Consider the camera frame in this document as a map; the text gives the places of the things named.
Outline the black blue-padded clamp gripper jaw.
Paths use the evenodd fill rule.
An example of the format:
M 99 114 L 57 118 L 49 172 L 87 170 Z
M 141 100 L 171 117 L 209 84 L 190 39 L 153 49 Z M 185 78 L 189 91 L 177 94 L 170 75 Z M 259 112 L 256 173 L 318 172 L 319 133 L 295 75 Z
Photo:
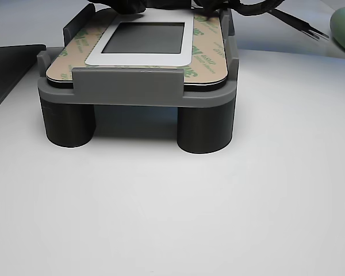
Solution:
M 217 0 L 194 0 L 195 7 L 194 13 L 204 16 L 205 18 L 211 18 L 214 16 L 217 7 L 220 5 L 220 1 Z

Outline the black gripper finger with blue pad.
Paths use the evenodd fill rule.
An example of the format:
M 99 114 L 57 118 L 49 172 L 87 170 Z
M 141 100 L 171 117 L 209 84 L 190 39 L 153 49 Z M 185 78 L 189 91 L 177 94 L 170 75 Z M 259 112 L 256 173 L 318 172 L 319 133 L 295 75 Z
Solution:
M 119 14 L 139 14 L 146 10 L 146 6 L 140 0 L 116 0 L 114 10 Z

